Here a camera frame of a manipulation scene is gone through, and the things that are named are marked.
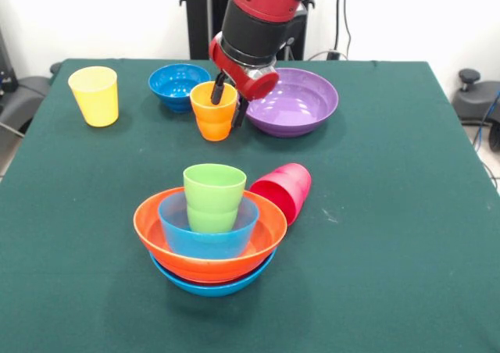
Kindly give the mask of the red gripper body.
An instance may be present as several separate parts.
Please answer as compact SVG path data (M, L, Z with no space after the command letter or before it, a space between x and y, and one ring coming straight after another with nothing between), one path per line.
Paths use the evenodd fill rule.
M268 66L249 66L233 60L223 50L223 34L219 32L209 44L209 57L225 72L234 83L235 89L248 101L265 98L276 86L279 76L274 68L274 62Z

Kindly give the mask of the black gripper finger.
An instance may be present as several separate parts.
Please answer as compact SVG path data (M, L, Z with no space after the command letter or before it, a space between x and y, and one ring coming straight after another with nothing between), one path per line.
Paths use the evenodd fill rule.
M234 111L234 116L233 116L233 119L231 122L232 128L241 127L241 125L244 121L248 106L249 106L248 100L244 96L239 96L238 100L237 100L236 108Z
M215 83L213 85L213 90L210 98L211 103L213 105L218 105L220 103L223 94L224 83L225 83L225 72L221 71L216 76Z

